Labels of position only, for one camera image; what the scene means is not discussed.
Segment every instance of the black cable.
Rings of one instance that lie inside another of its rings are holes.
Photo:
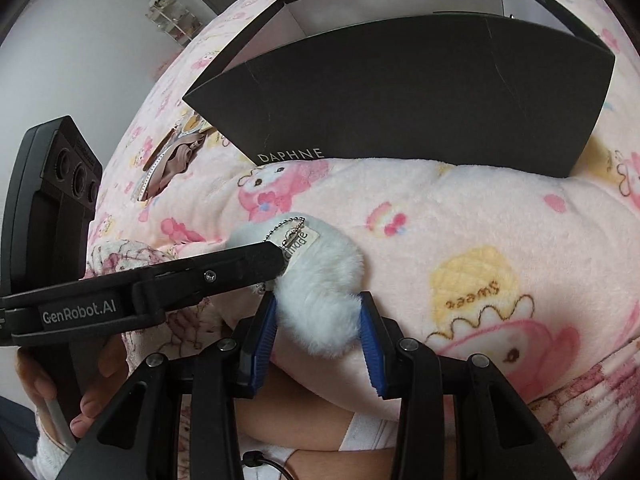
[[[287,480],[295,480],[291,473],[286,468],[273,460],[265,458],[260,451],[247,451],[242,455],[242,465],[247,467],[260,467],[261,465],[270,465],[277,469],[284,478]]]

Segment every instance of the black box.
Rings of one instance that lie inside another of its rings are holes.
[[[614,59],[555,0],[277,0],[184,101],[255,164],[427,158],[564,177]]]

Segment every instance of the fabric tag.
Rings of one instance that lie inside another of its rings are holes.
[[[282,248],[282,252],[284,253],[284,260],[286,263],[286,270],[289,270],[293,264],[306,252],[308,248],[311,247],[320,235],[309,228],[308,226],[303,226],[300,231],[298,231],[295,238],[288,240],[287,243],[283,246],[283,240],[291,237],[293,235],[293,231],[295,230],[295,224],[292,224],[290,228],[281,228],[277,230],[273,235],[271,235],[270,242],[273,242],[278,247]]]

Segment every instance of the patterned fabric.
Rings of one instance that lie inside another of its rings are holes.
[[[639,376],[636,343],[628,341],[640,335],[640,59],[610,9],[603,0],[557,0],[616,54],[572,178],[426,160],[256,168],[210,130],[187,171],[139,202],[149,156],[192,119],[182,95],[273,1],[233,4],[153,88],[105,168],[89,274],[220,250],[239,225],[280,213],[316,216],[361,247],[364,287],[385,315],[442,354],[488,354],[527,401],[541,399],[533,409],[578,477],[596,478],[640,412],[628,387]],[[220,316],[233,325],[255,303],[244,291],[229,293],[128,334],[130,363],[158,350],[197,352],[218,336]],[[375,396],[357,350],[336,361],[311,359],[279,336],[273,360],[335,404],[398,415],[397,403]]]

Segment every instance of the cartoon eye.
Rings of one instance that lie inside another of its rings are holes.
[[[520,358],[520,350],[517,348],[512,348],[509,350],[507,357],[505,357],[502,362],[503,363],[514,363]]]

